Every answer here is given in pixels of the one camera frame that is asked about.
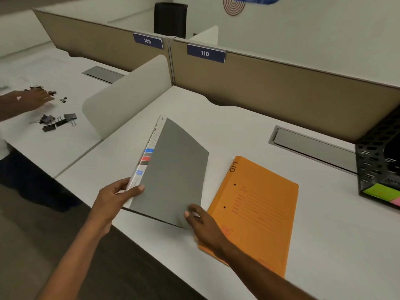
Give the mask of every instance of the black chair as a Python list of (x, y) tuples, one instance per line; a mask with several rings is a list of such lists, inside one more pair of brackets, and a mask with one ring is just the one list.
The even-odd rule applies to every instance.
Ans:
[(159, 2), (154, 6), (154, 32), (186, 38), (186, 4)]

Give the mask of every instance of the desk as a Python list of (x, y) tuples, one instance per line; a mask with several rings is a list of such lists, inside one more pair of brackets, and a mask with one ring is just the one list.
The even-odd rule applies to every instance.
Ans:
[[(350, 143), (173, 86), (57, 181), (92, 206), (101, 187), (132, 174), (161, 114), (210, 152), (204, 209), (236, 155), (299, 184), (286, 279), (319, 299), (398, 299), (398, 212), (359, 197), (355, 176), (268, 141), (279, 125), (354, 149)], [(125, 210), (113, 224), (208, 300), (253, 299), (229, 267), (197, 249), (190, 232)]]
[[(127, 74), (92, 60), (69, 57), (58, 49), (48, 49), (9, 64), (11, 70), (19, 74), (13, 80), (11, 90), (42, 85), (46, 90), (57, 91), (54, 101), (0, 125), (3, 138), (52, 177), (58, 176), (101, 141), (82, 113), (83, 101), (109, 85), (82, 74), (93, 66)], [(64, 97), (67, 97), (66, 103), (60, 101)], [(75, 127), (66, 124), (57, 130), (43, 132), (43, 125), (29, 124), (43, 114), (63, 117), (70, 113), (76, 113), (78, 117)]]

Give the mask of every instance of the blue sign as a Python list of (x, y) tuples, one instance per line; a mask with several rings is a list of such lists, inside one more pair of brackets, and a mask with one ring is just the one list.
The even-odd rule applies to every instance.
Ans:
[(225, 51), (213, 50), (211, 48), (187, 44), (188, 55), (193, 55), (195, 57), (216, 61), (220, 63), (225, 63)]
[(149, 37), (148, 35), (141, 35), (133, 33), (133, 38), (136, 43), (144, 44), (147, 46), (159, 48), (161, 50), (164, 49), (164, 45), (162, 44), (162, 39), (156, 37)]

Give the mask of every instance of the green sticky note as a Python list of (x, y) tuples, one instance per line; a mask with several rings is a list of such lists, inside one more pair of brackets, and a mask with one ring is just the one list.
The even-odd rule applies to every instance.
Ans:
[(395, 190), (393, 188), (384, 186), (382, 184), (375, 184), (374, 186), (366, 189), (364, 193), (386, 200), (386, 201), (392, 201), (398, 197), (400, 197), (400, 191)]

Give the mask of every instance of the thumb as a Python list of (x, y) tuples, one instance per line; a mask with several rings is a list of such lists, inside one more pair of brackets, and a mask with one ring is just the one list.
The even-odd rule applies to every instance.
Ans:
[(186, 221), (190, 224), (190, 226), (195, 229), (195, 227), (197, 227), (198, 222), (197, 220), (194, 218), (193, 214), (190, 212), (185, 212), (184, 213), (184, 217), (186, 219)]
[(139, 196), (144, 191), (144, 185), (139, 185), (124, 191), (123, 193), (118, 194), (118, 198), (122, 201), (123, 204), (127, 202), (130, 198)]

